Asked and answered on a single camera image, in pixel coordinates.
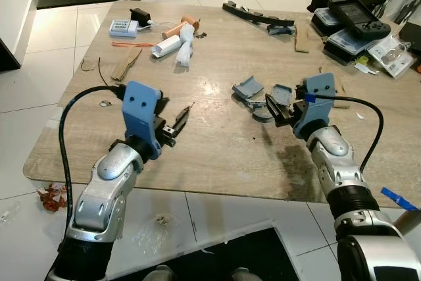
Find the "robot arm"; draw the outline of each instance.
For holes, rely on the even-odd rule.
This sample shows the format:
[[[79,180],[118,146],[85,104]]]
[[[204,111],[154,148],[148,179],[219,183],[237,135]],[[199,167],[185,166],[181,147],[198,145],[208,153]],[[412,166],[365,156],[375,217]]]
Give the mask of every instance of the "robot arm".
[[[293,111],[266,95],[276,126],[291,125],[307,143],[335,218],[337,256],[342,281],[421,280],[421,264],[414,251],[373,198],[353,159],[353,147],[335,126],[328,126],[334,96],[334,77],[307,78],[296,88]]]
[[[128,194],[143,164],[157,159],[164,144],[173,147],[186,124],[189,107],[173,127],[158,115],[168,103],[162,92],[129,82],[124,94],[126,140],[116,140],[108,155],[91,169],[91,180],[79,196],[53,268],[46,280],[102,280],[114,241],[122,237]]]

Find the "white tile floor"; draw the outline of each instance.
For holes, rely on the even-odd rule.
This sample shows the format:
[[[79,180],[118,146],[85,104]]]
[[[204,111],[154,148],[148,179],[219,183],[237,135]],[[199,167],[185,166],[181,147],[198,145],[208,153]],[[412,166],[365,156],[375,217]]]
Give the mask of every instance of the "white tile floor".
[[[143,0],[221,7],[225,0]],[[251,9],[306,12],[310,0],[233,0]],[[112,3],[45,9],[37,12],[24,64],[0,73],[0,214],[20,202],[16,219],[0,227],[0,271],[4,280],[43,280],[56,256],[64,213],[42,209],[34,193],[42,183],[28,180],[22,167],[51,116]],[[84,186],[74,185],[77,197]],[[396,218],[400,210],[387,210]],[[157,213],[178,223],[156,254],[145,253],[132,237]],[[133,190],[124,237],[114,245],[112,278],[197,247],[230,230],[272,219],[301,268],[302,280],[340,280],[335,259],[333,217],[327,205]],[[408,236],[421,258],[421,228]]]

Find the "blue tape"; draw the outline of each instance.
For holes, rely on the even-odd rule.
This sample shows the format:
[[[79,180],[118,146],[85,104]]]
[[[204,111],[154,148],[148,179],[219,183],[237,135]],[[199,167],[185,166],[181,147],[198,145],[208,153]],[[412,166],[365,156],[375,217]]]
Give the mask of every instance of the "blue tape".
[[[307,101],[307,102],[315,103],[316,102],[316,96],[312,95],[311,93],[306,92],[304,100]]]
[[[381,191],[386,197],[394,200],[394,202],[396,204],[398,204],[398,206],[400,206],[402,209],[405,209],[407,211],[417,211],[418,208],[415,207],[414,205],[410,204],[407,200],[405,200],[403,197],[401,197],[400,195],[397,195],[396,193],[390,191],[389,189],[387,189],[386,187],[383,187],[382,191]]]

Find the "black game controller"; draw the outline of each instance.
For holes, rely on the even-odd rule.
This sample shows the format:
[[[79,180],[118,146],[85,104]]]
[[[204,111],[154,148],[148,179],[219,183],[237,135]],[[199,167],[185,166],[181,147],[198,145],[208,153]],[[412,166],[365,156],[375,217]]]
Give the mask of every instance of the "black game controller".
[[[360,0],[329,0],[328,6],[359,39],[382,39],[390,33],[390,26],[377,19]]]

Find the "wooden table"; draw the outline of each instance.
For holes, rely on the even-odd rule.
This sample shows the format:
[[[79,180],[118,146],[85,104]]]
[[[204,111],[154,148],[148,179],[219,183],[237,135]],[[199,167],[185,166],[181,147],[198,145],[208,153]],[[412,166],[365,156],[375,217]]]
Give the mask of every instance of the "wooden table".
[[[383,111],[384,132],[364,171],[379,204],[394,206],[380,194],[385,186],[421,205],[419,74],[409,70],[400,80],[393,80],[383,72],[373,76],[352,66],[341,66],[322,53],[322,40],[312,28],[310,53],[298,53],[294,50],[294,37],[269,36],[262,28],[220,8],[118,1],[85,55],[86,63],[92,65],[101,57],[101,71],[110,83],[110,75],[127,49],[111,46],[115,39],[108,36],[108,28],[113,19],[129,17],[130,7],[151,13],[156,23],[178,22],[188,13],[201,18],[199,33],[208,34],[195,39],[189,68],[174,65],[176,53],[155,60],[149,49],[144,49],[125,79],[161,89],[171,99],[161,114],[169,123],[185,106],[195,102],[175,148],[165,147],[159,159],[149,161],[138,176],[136,187],[325,201],[305,142],[298,140],[289,126],[276,128],[273,123],[255,121],[232,96],[232,85],[251,75],[270,93],[274,84],[294,88],[302,78],[318,74],[323,66],[341,75],[349,96],[370,101]],[[263,13],[307,23],[312,16]],[[143,31],[132,41],[160,42],[163,30],[155,27]],[[88,72],[79,68],[59,107],[65,107],[82,90],[98,85],[102,81],[96,66]],[[264,99],[263,93],[255,99]],[[111,101],[113,106],[100,107],[102,100]],[[332,109],[330,118],[331,124],[336,124],[343,137],[353,144],[355,161],[360,163],[377,131],[376,114],[365,106],[352,104],[350,109]],[[28,178],[64,181],[58,124],[51,122],[54,123],[50,121],[43,129],[26,161],[24,173]],[[64,130],[73,182],[88,183],[94,162],[107,154],[116,138],[124,138],[124,131],[121,102],[112,93],[93,93],[77,102]]]

